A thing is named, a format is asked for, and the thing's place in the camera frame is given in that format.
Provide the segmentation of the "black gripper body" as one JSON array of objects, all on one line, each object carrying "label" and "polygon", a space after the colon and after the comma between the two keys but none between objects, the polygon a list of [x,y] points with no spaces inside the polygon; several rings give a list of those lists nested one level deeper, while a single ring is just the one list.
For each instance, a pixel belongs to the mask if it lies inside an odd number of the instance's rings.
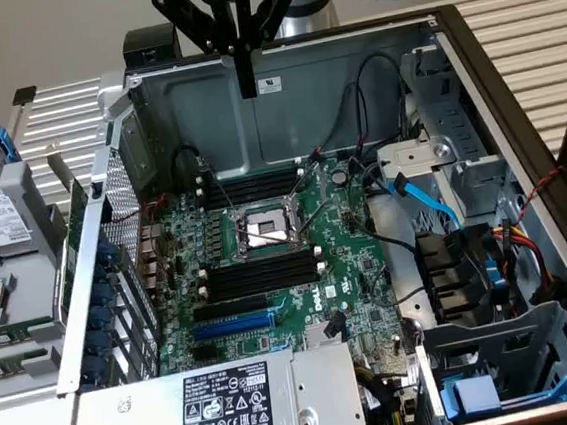
[{"label": "black gripper body", "polygon": [[210,6],[216,23],[226,31],[234,28],[239,39],[259,37],[265,19],[277,0],[262,0],[257,10],[251,12],[250,0],[202,0]]}]

